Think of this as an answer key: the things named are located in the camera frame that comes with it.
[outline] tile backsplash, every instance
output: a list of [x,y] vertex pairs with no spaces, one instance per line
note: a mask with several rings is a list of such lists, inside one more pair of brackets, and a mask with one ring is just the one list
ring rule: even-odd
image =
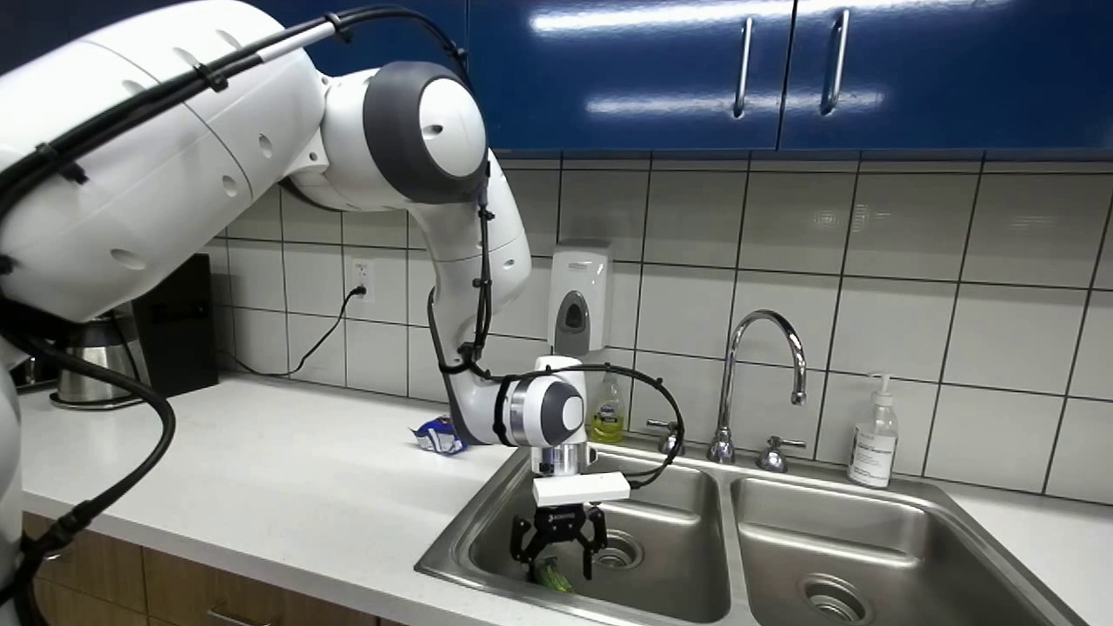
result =
[[[750,326],[733,436],[846,464],[892,372],[897,473],[1113,504],[1113,162],[1010,160],[511,160],[537,254],[493,315],[487,366],[545,350],[559,242],[611,250],[608,358],[664,374],[692,441],[712,431],[728,329],[785,314],[807,347]],[[300,372],[325,386],[442,400],[423,329],[430,263],[397,216],[339,216],[267,194],[209,246],[224,345],[288,369],[351,284],[348,319]],[[633,390],[633,431],[664,403]]]

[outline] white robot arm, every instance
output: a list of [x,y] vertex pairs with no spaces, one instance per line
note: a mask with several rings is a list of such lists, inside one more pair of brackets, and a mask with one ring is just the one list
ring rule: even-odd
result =
[[[333,30],[339,24],[325,22],[277,37],[283,24],[246,2],[182,2],[5,72],[0,363],[6,366],[12,345],[43,319],[85,325],[142,294],[267,189],[288,180],[327,209],[413,216],[435,260],[430,329],[456,428],[474,441],[544,448],[545,476],[573,476],[584,374],[491,378],[475,366],[491,311],[533,272],[475,101],[458,75],[430,63],[325,75],[302,45]],[[270,42],[251,56],[255,70],[234,79],[206,75],[212,89],[145,115],[72,162],[52,152],[52,138],[91,115],[206,72],[255,42]],[[56,174],[12,202],[6,190],[24,186],[12,174],[27,152],[59,160]],[[564,366],[568,358],[540,358],[540,369]],[[22,516],[16,413],[6,378],[0,394],[0,572],[12,572]],[[616,476],[559,488],[540,480],[544,507],[625,494]]]

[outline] sink basin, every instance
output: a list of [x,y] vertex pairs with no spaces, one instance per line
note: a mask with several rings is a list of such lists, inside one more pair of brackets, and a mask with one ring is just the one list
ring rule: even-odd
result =
[[[525,458],[491,476],[419,572],[595,624],[1082,624],[932,483],[865,489],[823,468],[702,458],[679,458],[647,489],[606,504],[608,547],[590,580],[579,547],[548,547],[544,559],[572,590],[540,589],[508,554],[516,516],[533,517]],[[603,448],[599,468],[659,458]]]

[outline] faucet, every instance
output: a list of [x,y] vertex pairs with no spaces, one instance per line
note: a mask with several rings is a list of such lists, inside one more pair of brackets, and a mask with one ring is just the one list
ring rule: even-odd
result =
[[776,314],[776,311],[756,311],[748,314],[728,337],[728,350],[722,350],[722,381],[721,381],[721,422],[715,422],[715,436],[712,441],[705,444],[705,458],[712,464],[729,464],[733,458],[733,441],[729,441],[729,378],[733,378],[733,350],[740,345],[740,333],[756,325],[756,319],[769,319],[776,325],[785,340],[790,340],[790,350],[793,350],[793,403],[804,403],[807,398],[807,363],[804,363],[804,340],[795,333],[795,326]]

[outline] kitchen counter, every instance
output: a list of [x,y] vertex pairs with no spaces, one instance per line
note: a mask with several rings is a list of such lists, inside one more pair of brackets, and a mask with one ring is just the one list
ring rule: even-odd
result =
[[[24,502],[59,516],[132,468],[155,441],[145,408],[56,412],[24,398]],[[508,458],[442,458],[406,428],[435,403],[225,378],[175,400],[166,458],[93,528],[397,624],[579,624],[427,573],[419,556]],[[1113,626],[1113,507],[945,488],[1082,619]]]

